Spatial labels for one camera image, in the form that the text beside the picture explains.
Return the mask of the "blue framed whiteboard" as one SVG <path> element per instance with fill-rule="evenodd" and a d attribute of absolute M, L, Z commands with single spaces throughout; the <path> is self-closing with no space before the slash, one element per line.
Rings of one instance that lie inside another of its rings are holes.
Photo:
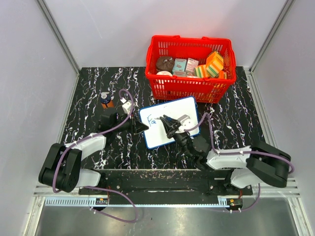
<path fill-rule="evenodd" d="M 154 149 L 175 142 L 175 134 L 197 135 L 200 129 L 197 104 L 194 97 L 184 97 L 157 105 L 142 108 L 139 111 L 140 121 L 149 127 L 144 131 L 148 149 Z"/>

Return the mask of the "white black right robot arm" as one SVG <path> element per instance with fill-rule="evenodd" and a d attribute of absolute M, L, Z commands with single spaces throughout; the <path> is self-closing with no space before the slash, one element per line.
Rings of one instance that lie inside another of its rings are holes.
<path fill-rule="evenodd" d="M 194 159 L 197 169 L 227 170 L 219 189 L 230 195 L 249 185 L 261 183 L 285 188 L 289 174 L 294 171 L 290 155 L 265 142 L 238 149 L 215 149 L 213 137 L 208 142 L 202 136 L 190 136 L 195 127 L 188 115 L 178 119 L 163 115 L 159 120 L 167 138 L 174 139 L 185 156 Z"/>

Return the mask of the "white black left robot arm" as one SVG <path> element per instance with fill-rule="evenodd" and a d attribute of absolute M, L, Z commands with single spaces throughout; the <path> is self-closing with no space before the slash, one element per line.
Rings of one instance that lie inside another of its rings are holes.
<path fill-rule="evenodd" d="M 74 188 L 89 186 L 95 194 L 102 194 L 107 187 L 104 177 L 95 170 L 82 169 L 82 160 L 110 145 L 116 133 L 136 135 L 148 129 L 132 114 L 120 115 L 115 108 L 105 109 L 89 136 L 73 143 L 51 145 L 38 181 L 54 187 L 56 192 L 70 193 Z"/>

